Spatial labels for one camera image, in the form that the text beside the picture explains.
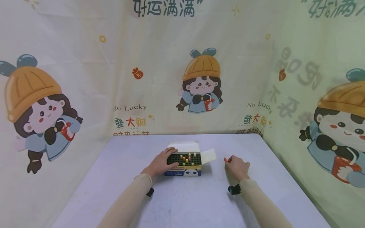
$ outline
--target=yellow knit hat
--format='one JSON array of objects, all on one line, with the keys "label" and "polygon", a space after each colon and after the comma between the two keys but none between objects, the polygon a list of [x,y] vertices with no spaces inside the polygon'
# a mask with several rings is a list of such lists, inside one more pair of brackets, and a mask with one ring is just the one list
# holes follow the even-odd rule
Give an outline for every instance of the yellow knit hat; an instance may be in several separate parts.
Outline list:
[{"label": "yellow knit hat", "polygon": [[193,50],[190,55],[194,58],[185,70],[183,81],[203,77],[220,77],[220,66],[218,61],[213,57],[216,50],[214,48],[206,49],[202,54]]},{"label": "yellow knit hat", "polygon": [[318,107],[365,118],[365,81],[350,82],[333,88],[319,100]]},{"label": "yellow knit hat", "polygon": [[5,86],[8,120],[15,123],[38,100],[61,93],[59,84],[45,71],[33,66],[17,68]]}]

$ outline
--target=white table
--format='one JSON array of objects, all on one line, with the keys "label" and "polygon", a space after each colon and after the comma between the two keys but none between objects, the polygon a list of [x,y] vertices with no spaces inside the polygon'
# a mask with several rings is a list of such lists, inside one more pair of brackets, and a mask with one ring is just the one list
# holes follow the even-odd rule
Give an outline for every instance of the white table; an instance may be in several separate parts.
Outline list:
[{"label": "white table", "polygon": [[131,227],[259,227],[242,198],[228,192],[228,186],[237,182],[226,174],[223,158],[232,154],[251,163],[251,179],[294,227],[330,227],[256,134],[115,136],[52,227],[96,227],[121,192],[169,142],[189,140],[197,140],[200,151],[214,148],[217,159],[203,165],[200,177],[155,178],[154,194],[144,198]]}]

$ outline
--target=hand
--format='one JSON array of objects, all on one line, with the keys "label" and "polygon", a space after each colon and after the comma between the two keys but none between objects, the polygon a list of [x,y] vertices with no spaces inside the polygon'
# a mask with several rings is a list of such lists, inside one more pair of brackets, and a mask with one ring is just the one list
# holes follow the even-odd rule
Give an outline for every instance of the hand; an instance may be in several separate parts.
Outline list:
[{"label": "hand", "polygon": [[25,141],[26,139],[23,137],[20,137],[19,135],[16,136],[16,140],[14,142],[14,148],[16,151],[22,151],[25,150]]},{"label": "hand", "polygon": [[232,155],[226,161],[226,167],[238,182],[250,178],[247,174],[250,163],[244,162],[241,158],[237,158],[236,156]]},{"label": "hand", "polygon": [[306,141],[307,140],[306,131],[300,130],[299,133],[300,133],[299,139],[301,139],[302,141]]},{"label": "hand", "polygon": [[164,172],[170,169],[176,168],[179,165],[178,162],[175,162],[170,165],[167,164],[168,157],[176,152],[177,150],[174,147],[165,149],[159,155],[157,155],[155,159],[153,159],[151,164],[148,167],[146,167],[141,172],[141,174],[142,173],[148,174],[153,179],[157,175],[163,174]]},{"label": "hand", "polygon": [[183,110],[184,110],[184,108],[185,108],[185,106],[184,106],[184,105],[182,105],[181,103],[179,103],[176,107],[177,107],[177,109],[178,109],[179,111],[183,111]]},{"label": "hand", "polygon": [[183,92],[184,92],[184,90],[183,90],[183,88],[181,87],[180,88],[180,90],[179,90],[179,92],[177,92],[177,95],[179,95],[179,96],[183,96]]}]

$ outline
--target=game box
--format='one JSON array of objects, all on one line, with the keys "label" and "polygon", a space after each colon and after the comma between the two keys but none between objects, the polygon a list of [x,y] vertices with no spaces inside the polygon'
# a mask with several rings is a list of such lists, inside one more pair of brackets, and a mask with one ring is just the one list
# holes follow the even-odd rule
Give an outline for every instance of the game box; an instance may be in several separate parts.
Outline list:
[{"label": "game box", "polygon": [[178,152],[167,159],[167,164],[178,162],[179,166],[165,172],[165,176],[201,176],[202,165],[217,158],[213,148],[200,152],[197,141],[173,142],[168,147],[175,147]]}]

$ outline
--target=printed backdrop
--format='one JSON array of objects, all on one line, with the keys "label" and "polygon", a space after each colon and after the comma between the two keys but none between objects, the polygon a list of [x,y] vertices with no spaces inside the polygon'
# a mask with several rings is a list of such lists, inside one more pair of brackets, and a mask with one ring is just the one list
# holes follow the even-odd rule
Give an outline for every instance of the printed backdrop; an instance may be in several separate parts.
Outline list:
[{"label": "printed backdrop", "polygon": [[112,136],[218,133],[260,134],[332,227],[365,223],[364,1],[13,0],[0,15],[0,227],[50,227]]}]

